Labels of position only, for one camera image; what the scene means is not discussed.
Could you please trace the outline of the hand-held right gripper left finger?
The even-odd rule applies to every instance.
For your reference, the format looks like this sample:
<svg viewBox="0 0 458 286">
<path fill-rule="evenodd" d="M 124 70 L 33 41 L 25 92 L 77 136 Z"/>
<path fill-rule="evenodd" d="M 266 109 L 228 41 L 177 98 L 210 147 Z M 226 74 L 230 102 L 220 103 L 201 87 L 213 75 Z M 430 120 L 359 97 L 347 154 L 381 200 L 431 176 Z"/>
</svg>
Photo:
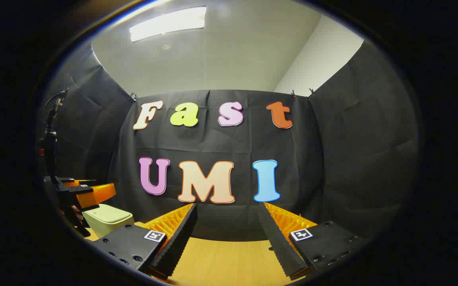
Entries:
<svg viewBox="0 0 458 286">
<path fill-rule="evenodd" d="M 122 264 L 156 278 L 170 277 L 198 220 L 196 203 L 189 203 L 143 226 L 125 224 L 94 242 Z"/>
</svg>

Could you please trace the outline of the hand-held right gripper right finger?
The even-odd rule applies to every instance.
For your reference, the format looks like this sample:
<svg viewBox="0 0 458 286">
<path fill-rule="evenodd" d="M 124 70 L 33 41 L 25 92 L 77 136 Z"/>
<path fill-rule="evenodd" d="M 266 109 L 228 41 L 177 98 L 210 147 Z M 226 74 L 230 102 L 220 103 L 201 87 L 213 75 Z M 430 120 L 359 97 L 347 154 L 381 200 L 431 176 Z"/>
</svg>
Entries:
<svg viewBox="0 0 458 286">
<path fill-rule="evenodd" d="M 258 217 L 289 278 L 317 278 L 347 262 L 363 248 L 362 237 L 333 221 L 314 223 L 267 202 Z"/>
</svg>

